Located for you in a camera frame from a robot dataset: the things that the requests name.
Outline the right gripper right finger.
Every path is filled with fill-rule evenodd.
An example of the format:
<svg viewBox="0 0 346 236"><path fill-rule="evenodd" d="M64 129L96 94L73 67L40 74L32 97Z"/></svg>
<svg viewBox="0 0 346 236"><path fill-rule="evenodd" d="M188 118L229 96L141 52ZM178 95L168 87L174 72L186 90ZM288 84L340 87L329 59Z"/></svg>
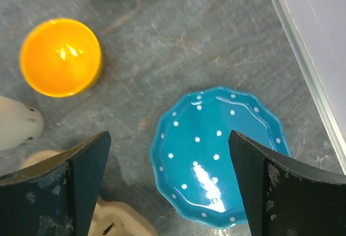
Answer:
<svg viewBox="0 0 346 236"><path fill-rule="evenodd" d="M252 235L345 235L345 176L231 131L229 149Z"/></svg>

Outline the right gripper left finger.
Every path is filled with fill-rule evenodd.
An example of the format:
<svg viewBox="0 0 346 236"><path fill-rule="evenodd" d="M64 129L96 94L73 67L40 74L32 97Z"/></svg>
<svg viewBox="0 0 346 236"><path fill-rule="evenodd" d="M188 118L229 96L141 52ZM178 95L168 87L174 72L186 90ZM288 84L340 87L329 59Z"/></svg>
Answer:
<svg viewBox="0 0 346 236"><path fill-rule="evenodd" d="M1 176L1 235L87 235L111 145L108 131Z"/></svg>

